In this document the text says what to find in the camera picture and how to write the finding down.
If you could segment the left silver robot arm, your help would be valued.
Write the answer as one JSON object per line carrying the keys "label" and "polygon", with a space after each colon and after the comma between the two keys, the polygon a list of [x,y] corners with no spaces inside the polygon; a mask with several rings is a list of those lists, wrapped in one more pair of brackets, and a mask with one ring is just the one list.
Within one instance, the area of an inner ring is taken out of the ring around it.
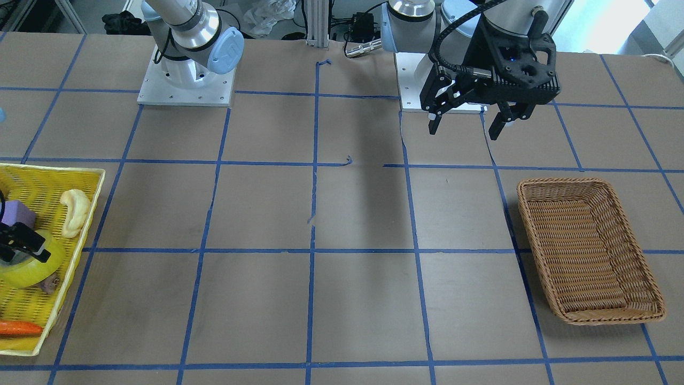
{"label": "left silver robot arm", "polygon": [[571,1],[388,1],[383,49],[425,54],[418,95],[430,134],[443,115],[466,103],[496,105],[496,140],[561,93],[553,34]]}

